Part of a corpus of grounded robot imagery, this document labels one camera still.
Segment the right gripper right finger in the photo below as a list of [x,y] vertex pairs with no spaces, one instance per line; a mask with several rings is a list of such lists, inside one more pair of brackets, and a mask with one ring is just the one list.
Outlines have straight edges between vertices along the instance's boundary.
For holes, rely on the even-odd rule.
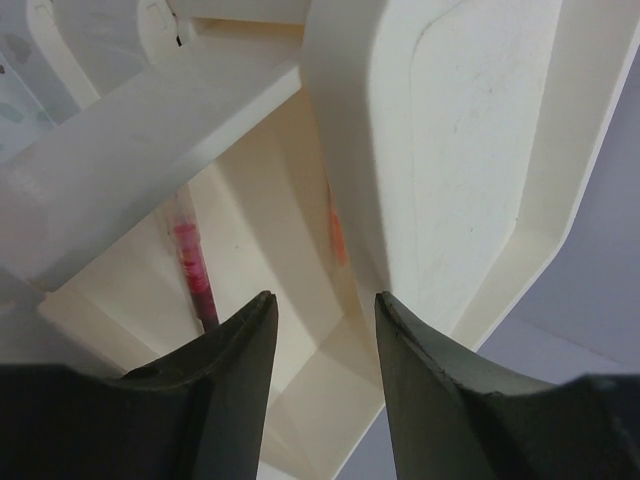
[[376,338],[401,479],[635,479],[639,378],[553,385],[489,361],[388,292]]

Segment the magenta pen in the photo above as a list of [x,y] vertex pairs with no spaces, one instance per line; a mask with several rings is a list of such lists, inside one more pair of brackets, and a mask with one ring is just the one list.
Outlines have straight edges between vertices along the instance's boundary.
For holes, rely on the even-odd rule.
[[166,219],[195,315],[203,331],[209,332],[219,325],[219,318],[202,251],[194,203],[187,186],[181,187],[169,199]]

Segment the white drawer cabinet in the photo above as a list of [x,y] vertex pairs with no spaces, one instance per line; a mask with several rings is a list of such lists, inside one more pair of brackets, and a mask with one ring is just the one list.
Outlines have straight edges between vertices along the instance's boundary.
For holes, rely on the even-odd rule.
[[253,479],[332,479],[386,410],[375,298],[475,352],[566,241],[639,47],[635,1],[5,1],[1,369],[118,379],[278,331]]

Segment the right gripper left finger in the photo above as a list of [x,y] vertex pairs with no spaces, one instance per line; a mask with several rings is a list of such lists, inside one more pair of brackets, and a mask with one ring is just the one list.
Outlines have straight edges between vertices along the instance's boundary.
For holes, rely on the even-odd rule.
[[1,369],[5,479],[253,479],[278,331],[274,294],[118,379]]

